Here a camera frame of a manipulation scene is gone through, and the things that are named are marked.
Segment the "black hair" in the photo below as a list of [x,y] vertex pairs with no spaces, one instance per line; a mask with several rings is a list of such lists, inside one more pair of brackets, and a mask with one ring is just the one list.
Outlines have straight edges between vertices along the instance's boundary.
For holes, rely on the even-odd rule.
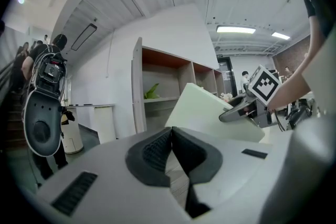
[[57,37],[54,38],[52,43],[54,46],[58,47],[60,50],[63,50],[65,45],[67,44],[68,39],[65,35],[59,34]]

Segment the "white foam board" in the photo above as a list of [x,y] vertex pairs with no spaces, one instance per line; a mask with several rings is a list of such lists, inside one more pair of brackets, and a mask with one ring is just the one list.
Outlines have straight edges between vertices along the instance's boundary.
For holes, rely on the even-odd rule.
[[259,142],[264,132],[251,119],[221,122],[219,115],[232,106],[199,86],[188,83],[165,126],[184,127],[208,135]]

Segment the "green plant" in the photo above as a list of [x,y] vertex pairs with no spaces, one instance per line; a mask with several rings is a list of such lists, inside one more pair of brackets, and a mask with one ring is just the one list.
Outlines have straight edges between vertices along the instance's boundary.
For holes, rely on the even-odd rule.
[[156,99],[159,98],[157,94],[154,93],[156,90],[156,87],[159,85],[159,83],[155,84],[147,93],[144,94],[145,99]]

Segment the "black rubber pad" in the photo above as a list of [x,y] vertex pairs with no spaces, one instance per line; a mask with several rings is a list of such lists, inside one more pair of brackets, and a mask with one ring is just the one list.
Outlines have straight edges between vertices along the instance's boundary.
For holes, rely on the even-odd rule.
[[265,159],[267,157],[267,153],[260,152],[260,151],[254,151],[254,150],[248,150],[248,149],[243,150],[242,153],[253,156],[253,157],[261,158],[261,159]]
[[178,127],[172,127],[172,147],[191,185],[209,182],[222,166],[218,149]]
[[171,150],[171,128],[167,127],[128,150],[127,168],[145,185],[170,187],[170,179],[165,175],[165,167]]

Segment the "glass door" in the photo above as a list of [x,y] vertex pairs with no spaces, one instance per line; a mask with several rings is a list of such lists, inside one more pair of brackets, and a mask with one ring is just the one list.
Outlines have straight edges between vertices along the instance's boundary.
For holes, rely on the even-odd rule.
[[230,58],[218,58],[218,63],[219,70],[223,74],[225,93],[231,93],[233,97],[236,97],[237,87]]

